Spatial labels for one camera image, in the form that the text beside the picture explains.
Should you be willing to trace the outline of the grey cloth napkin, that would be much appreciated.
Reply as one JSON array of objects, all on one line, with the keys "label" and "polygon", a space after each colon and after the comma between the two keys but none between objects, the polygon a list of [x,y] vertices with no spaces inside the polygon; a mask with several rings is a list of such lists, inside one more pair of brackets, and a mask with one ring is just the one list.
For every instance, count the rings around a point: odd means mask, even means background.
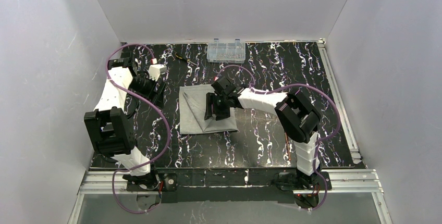
[{"label": "grey cloth napkin", "polygon": [[209,84],[182,86],[179,88],[179,133],[210,134],[218,132],[238,131],[235,111],[230,110],[230,117],[216,121],[205,120],[206,94],[214,92]]}]

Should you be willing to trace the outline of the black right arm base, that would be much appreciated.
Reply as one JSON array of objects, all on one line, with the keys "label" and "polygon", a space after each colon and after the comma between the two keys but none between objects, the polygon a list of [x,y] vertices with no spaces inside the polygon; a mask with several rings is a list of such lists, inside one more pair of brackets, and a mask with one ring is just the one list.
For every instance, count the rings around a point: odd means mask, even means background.
[{"label": "black right arm base", "polygon": [[307,190],[313,192],[314,189],[317,190],[318,186],[319,190],[331,190],[333,186],[329,173],[323,171],[321,166],[317,168],[317,172],[322,177],[316,173],[307,176],[297,168],[289,172],[280,172],[274,175],[272,184],[282,191]]}]

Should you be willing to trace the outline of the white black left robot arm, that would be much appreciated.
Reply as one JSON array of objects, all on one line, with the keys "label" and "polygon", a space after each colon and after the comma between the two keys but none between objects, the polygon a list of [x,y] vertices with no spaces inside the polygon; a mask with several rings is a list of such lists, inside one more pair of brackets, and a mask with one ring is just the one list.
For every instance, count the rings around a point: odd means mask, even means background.
[{"label": "white black left robot arm", "polygon": [[147,72],[138,73],[138,64],[131,58],[109,60],[102,96],[92,111],[84,114],[84,123],[94,151],[120,162],[133,177],[146,176],[151,171],[149,159],[137,148],[131,126],[131,114],[124,112],[128,91],[139,94],[157,108],[164,106],[165,82],[161,80],[167,68],[155,61]]}]

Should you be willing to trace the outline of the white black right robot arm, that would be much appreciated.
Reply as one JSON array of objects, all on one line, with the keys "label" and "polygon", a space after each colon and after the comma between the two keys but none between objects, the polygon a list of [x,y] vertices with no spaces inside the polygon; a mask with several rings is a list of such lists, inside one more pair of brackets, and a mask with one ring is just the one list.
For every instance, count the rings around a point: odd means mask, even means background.
[{"label": "white black right robot arm", "polygon": [[221,77],[211,85],[213,92],[206,94],[206,120],[221,121],[231,116],[231,109],[255,109],[275,115],[286,136],[294,141],[296,168],[311,176],[318,171],[318,124],[322,117],[311,102],[296,90],[270,92],[254,87],[236,86]]}]

